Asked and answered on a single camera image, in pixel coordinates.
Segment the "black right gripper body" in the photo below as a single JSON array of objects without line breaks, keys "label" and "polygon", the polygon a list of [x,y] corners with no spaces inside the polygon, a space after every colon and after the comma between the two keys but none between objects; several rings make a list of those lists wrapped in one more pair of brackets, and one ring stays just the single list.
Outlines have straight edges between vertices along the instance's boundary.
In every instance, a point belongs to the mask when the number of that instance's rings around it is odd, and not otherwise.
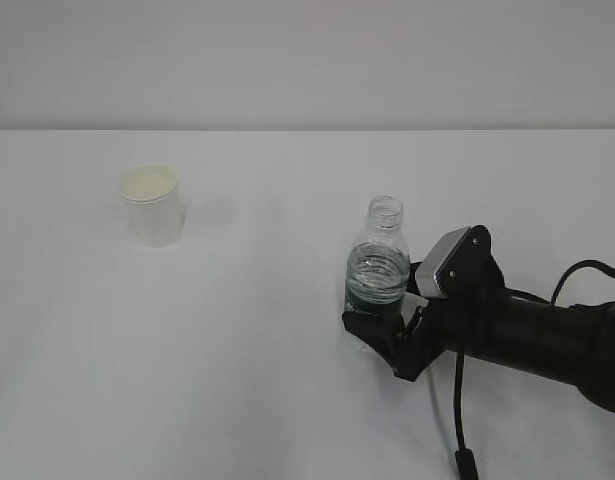
[{"label": "black right gripper body", "polygon": [[414,316],[398,345],[393,370],[396,377],[415,381],[443,352],[469,350],[493,317],[504,276],[491,254],[481,260],[452,260],[439,269],[443,298],[429,298]]}]

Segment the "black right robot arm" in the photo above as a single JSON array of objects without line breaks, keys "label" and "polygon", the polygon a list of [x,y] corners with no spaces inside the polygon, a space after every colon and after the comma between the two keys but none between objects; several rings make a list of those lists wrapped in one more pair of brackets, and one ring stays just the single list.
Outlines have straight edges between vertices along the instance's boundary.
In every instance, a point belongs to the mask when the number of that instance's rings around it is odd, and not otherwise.
[{"label": "black right robot arm", "polygon": [[615,301],[567,308],[507,289],[494,261],[467,291],[401,315],[342,315],[400,379],[414,382],[443,352],[462,352],[576,387],[615,413]]}]

